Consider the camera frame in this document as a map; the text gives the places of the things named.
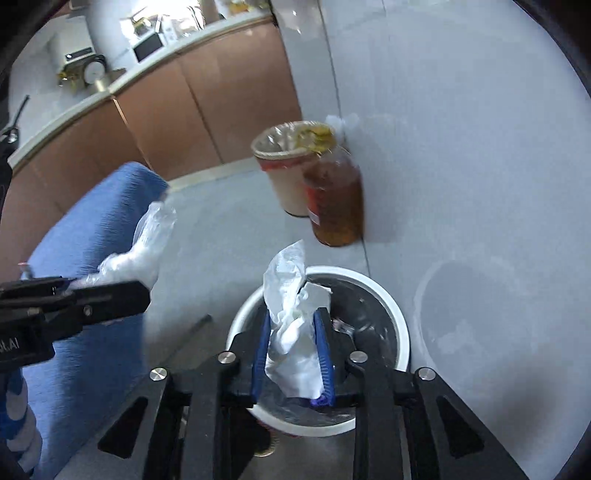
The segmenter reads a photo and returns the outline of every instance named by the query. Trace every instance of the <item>blue couch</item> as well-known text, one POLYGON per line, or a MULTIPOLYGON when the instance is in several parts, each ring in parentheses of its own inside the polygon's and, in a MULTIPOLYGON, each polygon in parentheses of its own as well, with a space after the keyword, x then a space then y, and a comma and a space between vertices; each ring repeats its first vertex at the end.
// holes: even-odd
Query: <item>blue couch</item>
MULTIPOLYGON (((127 252, 141 216, 167 183, 128 163, 88 192, 49 231, 30 258, 36 277, 81 277, 109 254, 127 252)), ((49 362, 23 369, 43 448, 34 478, 53 479, 146 373, 142 316, 94 325, 57 342, 49 362)))

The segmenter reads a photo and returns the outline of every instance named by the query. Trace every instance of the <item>white tissue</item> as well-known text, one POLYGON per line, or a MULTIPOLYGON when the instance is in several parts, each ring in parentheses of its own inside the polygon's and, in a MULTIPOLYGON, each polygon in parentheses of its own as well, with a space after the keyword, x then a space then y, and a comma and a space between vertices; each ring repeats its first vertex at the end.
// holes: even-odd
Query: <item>white tissue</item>
POLYGON ((263 276, 271 314, 265 373, 286 397, 318 398, 324 387, 313 316, 320 307, 330 308, 331 291, 305 282, 306 256, 300 240, 279 252, 263 276))

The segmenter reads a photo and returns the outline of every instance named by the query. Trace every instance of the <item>fabric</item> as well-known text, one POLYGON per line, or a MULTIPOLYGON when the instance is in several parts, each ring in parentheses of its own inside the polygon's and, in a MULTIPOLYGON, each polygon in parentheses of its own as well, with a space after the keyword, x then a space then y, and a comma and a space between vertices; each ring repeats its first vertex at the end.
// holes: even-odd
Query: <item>fabric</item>
POLYGON ((31 471, 41 454, 41 435, 28 406, 27 382, 21 371, 0 375, 0 437, 7 440, 23 470, 31 471))
MULTIPOLYGON (((89 191, 48 232, 29 260, 34 275, 81 277, 96 271, 108 255, 126 252, 138 221, 166 188, 167 183, 144 166, 125 164, 89 191)), ((33 477, 42 480, 57 475, 146 373, 142 316, 85 328, 76 337, 56 342, 54 348, 55 358, 23 369, 30 406, 25 410, 35 413, 41 435, 34 435, 30 449, 17 457, 20 455, 21 464, 36 463, 34 448, 40 448, 43 439, 33 477)), ((0 423, 3 404, 8 403, 0 397, 0 423)), ((28 426, 27 414, 24 416, 19 419, 22 430, 28 426)), ((16 430, 20 429, 15 425, 7 428, 16 435, 6 438, 20 447, 27 440, 18 437, 16 430)))

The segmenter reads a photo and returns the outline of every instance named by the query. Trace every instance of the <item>wooden cabinet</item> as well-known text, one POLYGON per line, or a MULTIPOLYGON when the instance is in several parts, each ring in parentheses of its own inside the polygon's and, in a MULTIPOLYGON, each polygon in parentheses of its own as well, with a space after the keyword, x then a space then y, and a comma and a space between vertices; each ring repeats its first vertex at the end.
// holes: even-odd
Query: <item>wooden cabinet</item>
POLYGON ((31 164, 14 176, 0 222, 0 281, 19 279, 18 263, 28 260, 63 212, 31 164))
POLYGON ((165 180, 220 165, 178 60, 116 95, 150 166, 165 180))
POLYGON ((67 212, 128 161, 145 164, 115 103, 108 99, 50 140, 29 163, 54 201, 67 212))
POLYGON ((179 60, 224 163, 251 157, 250 144, 265 128, 301 120, 283 42, 270 23, 223 35, 179 60))

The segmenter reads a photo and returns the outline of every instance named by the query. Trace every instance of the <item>glass jar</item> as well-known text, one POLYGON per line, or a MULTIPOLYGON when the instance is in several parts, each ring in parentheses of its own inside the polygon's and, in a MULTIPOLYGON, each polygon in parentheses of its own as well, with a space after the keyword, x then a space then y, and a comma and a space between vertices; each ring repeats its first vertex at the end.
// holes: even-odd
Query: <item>glass jar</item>
POLYGON ((359 167, 344 148, 324 152, 304 170, 308 213, 316 238, 342 247, 363 235, 363 190, 359 167))

